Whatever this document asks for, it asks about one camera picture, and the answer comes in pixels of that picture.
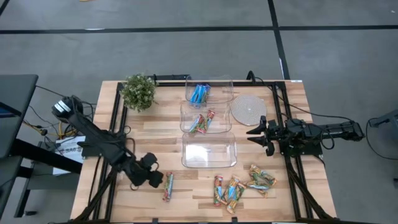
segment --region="floor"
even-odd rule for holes
[[[197,26],[272,26],[261,0],[0,0],[7,3],[0,30],[101,29]],[[398,25],[395,0],[278,0],[280,26]],[[287,66],[282,76],[280,50],[272,30],[218,32],[123,32],[102,34],[4,34],[0,31],[0,73],[39,75],[38,85],[95,102],[103,80],[148,75],[228,74],[245,78],[303,80],[311,111],[347,116],[364,129],[369,118],[398,108],[398,29],[285,30],[280,32]],[[57,95],[37,89],[31,102],[41,117],[54,121]],[[25,117],[42,124],[31,110]],[[317,124],[340,120],[313,117]],[[36,132],[22,127],[19,137],[37,144]],[[398,157],[398,139],[389,125],[370,129],[382,155]],[[342,220],[395,223],[398,220],[397,161],[377,157],[366,141],[336,141],[325,153],[326,171]],[[75,189],[37,190],[28,210],[33,217],[13,219],[23,187],[17,179],[0,223],[68,220]]]

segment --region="wooden table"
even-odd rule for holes
[[[102,84],[94,117],[95,124],[101,129],[109,128],[117,83],[111,81]],[[309,110],[303,83],[286,81],[286,87],[290,104]],[[263,99],[267,106],[267,120],[276,119],[272,92],[268,88],[263,86],[235,87],[234,96],[240,94],[256,95]],[[253,127],[243,126],[231,116],[233,123],[231,132],[236,137],[238,148],[237,164],[223,169],[184,167],[181,163],[183,133],[179,126],[180,104],[185,100],[184,87],[158,87],[155,100],[159,104],[152,105],[144,112],[137,113],[128,110],[126,124],[132,128],[128,136],[136,140],[137,158],[147,152],[153,152],[159,160],[161,172],[173,171],[175,177],[172,199],[168,203],[162,201],[164,184],[154,189],[146,182],[138,191],[133,192],[129,187],[129,179],[123,173],[119,174],[113,202],[112,222],[151,222],[152,218],[159,218],[160,222],[230,222],[232,215],[226,211],[225,207],[213,205],[214,176],[224,177],[223,189],[225,189],[232,175],[242,180],[249,180],[248,170],[251,164],[256,164],[268,171],[278,182],[268,191],[267,198],[262,198],[255,190],[246,190],[237,205],[234,216],[240,222],[295,220],[285,162],[278,153],[277,144],[275,144],[275,154],[267,157],[264,148],[246,139],[248,137],[246,131]],[[121,103],[118,121],[120,121],[122,106]],[[295,108],[291,110],[294,118],[312,122],[310,114]],[[127,148],[131,149],[132,144],[128,142]],[[302,160],[309,191],[325,211],[335,217],[335,208],[323,164],[313,156],[302,156]],[[88,203],[96,161],[97,158],[84,161],[71,218],[77,217]],[[305,217],[303,197],[299,190],[297,192],[301,214]],[[105,194],[101,204],[100,218],[104,217],[106,199]]]

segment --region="clear plastic container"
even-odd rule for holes
[[[195,92],[197,85],[206,84],[211,86],[209,95],[206,98],[207,103],[226,103],[234,99],[233,81],[229,75],[211,77],[211,79],[214,81],[207,80],[204,82],[201,80],[193,80],[190,75],[187,76],[187,79],[185,80],[185,98],[187,101],[192,101],[192,95]]]
[[[190,134],[182,136],[182,164],[191,168],[223,168],[236,164],[233,133]]]
[[[191,103],[184,101],[181,104],[180,128],[181,131],[189,133],[195,120],[201,114],[207,117],[209,110],[214,111],[214,117],[207,129],[207,134],[224,133],[232,128],[229,119],[229,103]]]

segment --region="potted plant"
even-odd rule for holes
[[[152,103],[156,103],[155,81],[145,77],[143,73],[127,77],[123,87],[120,94],[123,96],[124,105],[137,110],[138,113],[148,109]]]

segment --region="round woven mat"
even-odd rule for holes
[[[231,112],[238,122],[250,126],[260,123],[260,117],[267,114],[267,108],[264,100],[256,96],[240,95],[232,102]]]

